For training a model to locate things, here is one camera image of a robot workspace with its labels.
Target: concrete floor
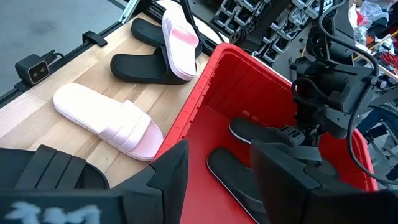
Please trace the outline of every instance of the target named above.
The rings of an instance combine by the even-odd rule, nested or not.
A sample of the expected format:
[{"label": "concrete floor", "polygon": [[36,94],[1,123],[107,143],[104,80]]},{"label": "concrete floor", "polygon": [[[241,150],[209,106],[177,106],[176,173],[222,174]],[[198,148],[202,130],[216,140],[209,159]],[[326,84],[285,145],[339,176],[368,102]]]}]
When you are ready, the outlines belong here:
[{"label": "concrete floor", "polygon": [[82,34],[101,32],[121,13],[107,0],[0,1],[0,96],[20,81],[16,62],[52,49],[67,54]]}]

